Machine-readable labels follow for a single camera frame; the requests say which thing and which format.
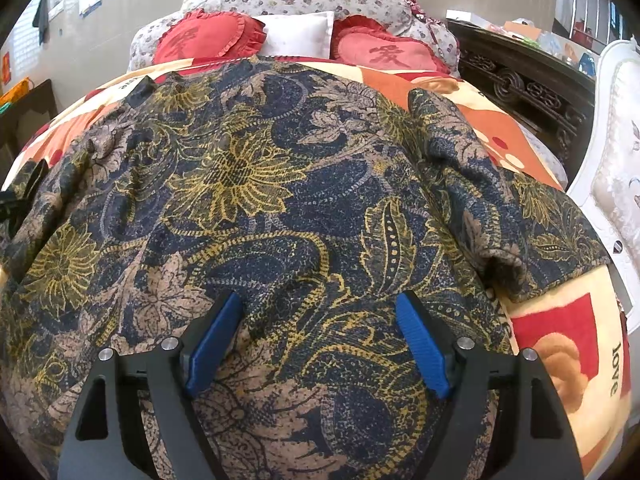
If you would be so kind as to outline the dark hanging cloth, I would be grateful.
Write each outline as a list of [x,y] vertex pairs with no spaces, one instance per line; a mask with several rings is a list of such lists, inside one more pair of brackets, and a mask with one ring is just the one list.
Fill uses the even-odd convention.
[[39,0],[32,26],[38,29],[38,41],[42,46],[47,40],[49,30],[49,0]]

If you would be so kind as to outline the white upholstered chair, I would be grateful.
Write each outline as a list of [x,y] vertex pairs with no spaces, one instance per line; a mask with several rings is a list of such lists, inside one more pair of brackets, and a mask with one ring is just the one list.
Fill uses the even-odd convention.
[[600,54],[588,148],[567,194],[608,251],[627,327],[639,329],[639,45]]

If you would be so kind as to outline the dark carved wooden cabinet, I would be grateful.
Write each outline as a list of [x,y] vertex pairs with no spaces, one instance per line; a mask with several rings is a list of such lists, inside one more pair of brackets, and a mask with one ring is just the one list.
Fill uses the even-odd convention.
[[591,136],[594,80],[521,40],[462,21],[447,26],[459,41],[462,78],[541,140],[574,180]]

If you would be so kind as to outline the white square pillow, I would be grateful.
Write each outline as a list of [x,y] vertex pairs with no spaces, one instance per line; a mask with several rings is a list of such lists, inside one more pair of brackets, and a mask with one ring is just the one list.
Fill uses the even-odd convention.
[[255,16],[255,20],[264,24],[266,34],[259,54],[327,60],[331,53],[334,18],[333,11]]

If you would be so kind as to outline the orange patchwork bed blanket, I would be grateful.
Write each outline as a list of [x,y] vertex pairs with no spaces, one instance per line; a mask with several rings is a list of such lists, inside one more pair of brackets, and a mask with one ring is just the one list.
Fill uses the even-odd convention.
[[[44,159],[48,163],[50,171],[62,159],[73,140],[108,113],[111,113],[142,79],[151,78],[160,82],[170,73],[194,76],[242,61],[194,68],[194,70],[189,70],[188,68],[168,70],[168,72],[163,72],[158,76],[142,75],[134,78],[133,81],[119,84],[114,89],[115,102],[103,107],[94,122],[74,133],[66,149],[62,151],[57,160],[50,162],[50,160],[41,155],[35,155],[19,162],[15,167],[13,178],[6,181],[6,184],[2,186],[1,192],[10,186],[17,173],[29,159],[33,159],[36,162]],[[293,64],[311,67],[315,70],[361,82],[383,93],[386,98],[400,105],[405,104],[408,93],[413,89],[428,90],[446,98],[444,92],[436,87],[434,81],[429,81],[425,86],[421,87],[410,84],[409,81],[397,76],[384,74],[377,70],[358,70],[355,67],[324,63]],[[517,158],[511,155],[500,156],[494,148],[491,148],[486,136],[472,127],[470,111],[454,101],[451,102],[458,108],[459,112],[475,131],[480,142],[494,156],[496,162],[511,165],[515,171],[533,178],[529,170]],[[533,179],[562,192],[550,183],[547,176]],[[608,267],[608,275],[611,278],[610,258],[608,258],[606,266]],[[504,353],[509,356],[516,356],[522,350],[532,348],[541,357],[542,364],[544,364],[544,368],[555,386],[570,422],[570,428],[572,428],[580,462],[582,463],[582,472],[584,473],[582,478],[588,474],[600,460],[600,457],[608,450],[612,441],[625,425],[629,414],[628,342],[623,312],[614,292],[612,278],[611,284],[615,300],[612,306],[607,306],[593,294],[587,294],[574,302],[562,299],[556,300],[551,306],[544,308],[539,313],[525,311],[509,314],[506,322],[508,322],[511,335],[515,341],[514,350],[504,353],[489,350],[483,346],[488,351]],[[217,368],[214,380],[221,363]],[[200,393],[192,402],[197,419],[198,414],[195,411],[195,404],[212,385]],[[158,473],[155,479],[178,479],[172,471],[164,442],[160,438],[160,430],[158,430],[151,397],[145,390],[139,391],[138,397],[145,437]],[[476,441],[472,463],[462,479],[484,479],[480,473],[485,466],[488,445],[496,422],[497,408],[497,393],[491,393],[485,408],[483,432]],[[18,448],[2,416],[1,426],[6,432],[6,450],[2,454],[1,462],[2,477],[6,479],[44,479],[29,463],[26,455]]]

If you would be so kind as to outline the red wall sticker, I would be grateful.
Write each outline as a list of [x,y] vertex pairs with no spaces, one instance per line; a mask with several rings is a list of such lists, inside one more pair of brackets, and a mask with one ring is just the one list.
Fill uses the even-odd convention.
[[11,61],[10,61],[9,52],[6,52],[4,55],[2,55],[1,76],[2,76],[2,84],[8,84],[11,81],[12,73],[11,73]]

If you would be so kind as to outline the dark floral patterned garment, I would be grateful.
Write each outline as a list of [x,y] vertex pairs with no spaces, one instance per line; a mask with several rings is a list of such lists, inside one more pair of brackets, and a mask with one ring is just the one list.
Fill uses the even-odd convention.
[[234,290],[195,411],[233,479],[408,479],[442,416],[395,320],[410,290],[509,353],[506,318],[593,294],[563,193],[496,162],[453,102],[253,58],[144,78],[1,234],[1,416],[42,478],[104,348],[152,349]]

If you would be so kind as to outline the orange basket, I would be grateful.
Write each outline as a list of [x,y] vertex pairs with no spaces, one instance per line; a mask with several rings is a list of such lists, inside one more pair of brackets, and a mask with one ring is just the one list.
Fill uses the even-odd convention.
[[33,86],[34,84],[29,78],[23,78],[11,90],[6,92],[0,98],[0,106],[5,106],[6,104],[13,104],[19,101],[21,98],[24,98],[26,94],[29,94],[29,91]]

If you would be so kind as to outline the floral padded headboard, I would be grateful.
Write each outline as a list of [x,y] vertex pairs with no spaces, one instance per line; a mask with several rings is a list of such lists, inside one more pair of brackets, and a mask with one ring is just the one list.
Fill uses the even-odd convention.
[[447,25],[418,12],[413,0],[183,0],[180,9],[144,25],[134,35],[129,50],[128,70],[152,64],[160,37],[187,13],[231,11],[251,16],[308,14],[332,11],[339,20],[362,15],[383,25],[399,37],[420,40],[450,69],[459,73],[460,48]]

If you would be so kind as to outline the dark wooden side table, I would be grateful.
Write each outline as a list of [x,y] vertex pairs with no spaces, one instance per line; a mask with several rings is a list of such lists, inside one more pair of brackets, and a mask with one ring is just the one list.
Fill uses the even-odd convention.
[[5,177],[26,141],[58,114],[51,79],[45,79],[1,114],[1,175]]

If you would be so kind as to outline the red heart pillow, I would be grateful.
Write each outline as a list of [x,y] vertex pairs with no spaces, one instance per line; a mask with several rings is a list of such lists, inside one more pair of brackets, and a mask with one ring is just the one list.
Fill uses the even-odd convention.
[[266,38],[265,24],[246,14],[200,9],[187,13],[160,37],[153,63],[246,58],[258,53]]
[[423,41],[395,36],[372,18],[349,16],[334,23],[332,60],[375,70],[426,70],[449,74],[450,69]]

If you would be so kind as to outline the left red heart pillow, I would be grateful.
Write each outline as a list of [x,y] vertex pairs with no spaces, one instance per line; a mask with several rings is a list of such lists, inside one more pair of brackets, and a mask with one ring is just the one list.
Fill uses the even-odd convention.
[[265,24],[246,14],[200,9],[187,13],[160,37],[153,63],[246,58],[258,53],[266,38]]

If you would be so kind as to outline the right red heart pillow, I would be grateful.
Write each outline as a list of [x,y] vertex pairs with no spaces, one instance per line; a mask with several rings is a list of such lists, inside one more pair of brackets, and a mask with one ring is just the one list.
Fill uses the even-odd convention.
[[372,18],[349,16],[334,23],[332,60],[375,70],[426,70],[449,74],[450,69],[423,41],[395,36]]

